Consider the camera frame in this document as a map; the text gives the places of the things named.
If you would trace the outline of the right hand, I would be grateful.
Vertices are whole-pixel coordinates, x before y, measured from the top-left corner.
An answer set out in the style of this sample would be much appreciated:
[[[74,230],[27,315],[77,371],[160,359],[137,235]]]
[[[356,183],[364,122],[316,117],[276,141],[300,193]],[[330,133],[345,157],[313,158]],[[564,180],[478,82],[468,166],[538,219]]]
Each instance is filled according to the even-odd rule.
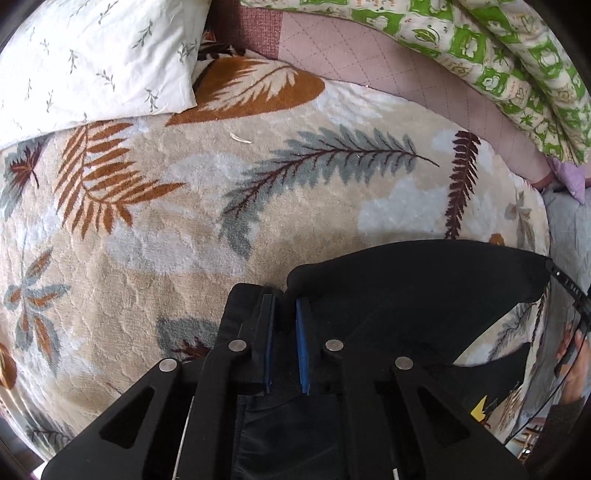
[[[583,398],[590,366],[589,342],[572,322],[568,323],[564,328],[563,338],[557,351],[557,358],[560,359],[566,353],[571,340],[575,340],[578,356],[570,367],[563,368],[567,374],[560,398],[560,404],[562,405],[572,404]]]

